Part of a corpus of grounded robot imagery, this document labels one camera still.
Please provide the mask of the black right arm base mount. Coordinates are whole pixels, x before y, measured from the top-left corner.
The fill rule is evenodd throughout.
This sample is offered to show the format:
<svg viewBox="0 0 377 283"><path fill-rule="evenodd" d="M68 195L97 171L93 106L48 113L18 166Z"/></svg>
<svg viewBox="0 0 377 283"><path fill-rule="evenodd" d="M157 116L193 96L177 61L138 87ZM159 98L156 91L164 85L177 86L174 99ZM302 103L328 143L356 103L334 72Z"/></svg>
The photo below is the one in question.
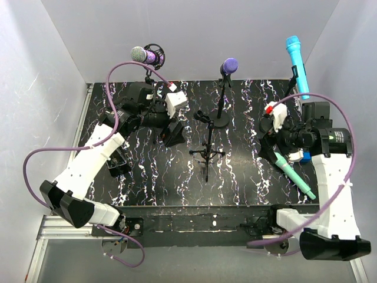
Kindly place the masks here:
<svg viewBox="0 0 377 283"><path fill-rule="evenodd" d="M267 217L256 218L247 228L247 233L250 236L263 236L263 235L283 235L286 230L279 226L271 226Z"/></svg>

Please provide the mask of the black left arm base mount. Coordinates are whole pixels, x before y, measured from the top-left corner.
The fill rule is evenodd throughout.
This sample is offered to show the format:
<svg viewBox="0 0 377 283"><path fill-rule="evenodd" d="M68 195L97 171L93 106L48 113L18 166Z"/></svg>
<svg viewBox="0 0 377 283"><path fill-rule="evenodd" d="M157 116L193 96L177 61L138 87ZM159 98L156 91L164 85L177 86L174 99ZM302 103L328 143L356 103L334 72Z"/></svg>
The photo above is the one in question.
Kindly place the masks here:
<svg viewBox="0 0 377 283"><path fill-rule="evenodd" d="M131 237L143 236L144 234L144 219L136 217L128 217L125 221L125 229L123 232ZM116 234L110 233L100 228L93 227L92 236L116 236Z"/></svg>

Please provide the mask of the mint green microphone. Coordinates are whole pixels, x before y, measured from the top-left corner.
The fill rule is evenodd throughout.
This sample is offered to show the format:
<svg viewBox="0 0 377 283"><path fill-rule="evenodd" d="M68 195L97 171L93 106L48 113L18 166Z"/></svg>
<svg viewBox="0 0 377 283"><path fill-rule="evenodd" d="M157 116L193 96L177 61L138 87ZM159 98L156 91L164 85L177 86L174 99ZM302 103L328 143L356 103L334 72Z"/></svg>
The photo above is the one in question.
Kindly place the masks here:
<svg viewBox="0 0 377 283"><path fill-rule="evenodd" d="M274 164L280 168L288 178L299 188L299 190L306 194L309 199L315 200L316 196L311 191L309 185L295 172L293 167L286 161L286 159L278 152L275 152L276 161Z"/></svg>

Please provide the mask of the purple glitter silver mesh microphone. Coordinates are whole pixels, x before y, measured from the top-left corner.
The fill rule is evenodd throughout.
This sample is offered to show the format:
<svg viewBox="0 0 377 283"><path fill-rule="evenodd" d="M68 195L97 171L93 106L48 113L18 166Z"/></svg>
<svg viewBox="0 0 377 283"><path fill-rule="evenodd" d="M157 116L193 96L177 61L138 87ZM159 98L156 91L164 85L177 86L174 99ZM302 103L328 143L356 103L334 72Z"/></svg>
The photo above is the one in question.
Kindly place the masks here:
<svg viewBox="0 0 377 283"><path fill-rule="evenodd" d="M134 47L130 51L131 59L135 62L144 64L156 65L160 62L160 56L150 50L146 50L143 47Z"/></svg>

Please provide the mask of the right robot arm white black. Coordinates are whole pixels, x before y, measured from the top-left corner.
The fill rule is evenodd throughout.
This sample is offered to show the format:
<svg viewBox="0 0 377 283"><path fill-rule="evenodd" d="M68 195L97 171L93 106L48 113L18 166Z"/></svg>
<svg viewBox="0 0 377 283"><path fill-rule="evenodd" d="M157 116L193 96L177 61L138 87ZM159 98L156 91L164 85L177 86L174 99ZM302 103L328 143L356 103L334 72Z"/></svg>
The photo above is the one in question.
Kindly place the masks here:
<svg viewBox="0 0 377 283"><path fill-rule="evenodd" d="M334 128L328 102L304 103L299 122L284 104L270 102L260 120L263 137L259 156L284 171L310 199L319 201L319 219L305 225L305 218L288 205L274 205L266 220L273 234L291 232L308 260L350 261L371 252L371 243L361 238L353 213L351 182L346 174L352 163L348 129ZM318 193L288 164L309 152L315 168Z"/></svg>

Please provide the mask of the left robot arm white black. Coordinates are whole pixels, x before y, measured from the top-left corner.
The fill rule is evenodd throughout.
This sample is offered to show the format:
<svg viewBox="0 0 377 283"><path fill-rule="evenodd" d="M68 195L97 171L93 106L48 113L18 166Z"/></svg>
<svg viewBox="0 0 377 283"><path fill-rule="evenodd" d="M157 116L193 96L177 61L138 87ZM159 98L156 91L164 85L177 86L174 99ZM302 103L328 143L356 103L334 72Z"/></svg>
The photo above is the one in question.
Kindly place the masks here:
<svg viewBox="0 0 377 283"><path fill-rule="evenodd" d="M168 93L158 98L152 85L131 83L123 96L107 108L80 151L67 168L53 181L44 181L39 190L52 212L75 228L85 224L100 224L114 236L121 235L126 227L126 217L113 205L94 202L85 196L97 173L107 164L113 164L113 176L131 168L120 161L120 147L127 137L139 127L159 129L166 147L184 143L183 125L176 113L188 104L184 92Z"/></svg>

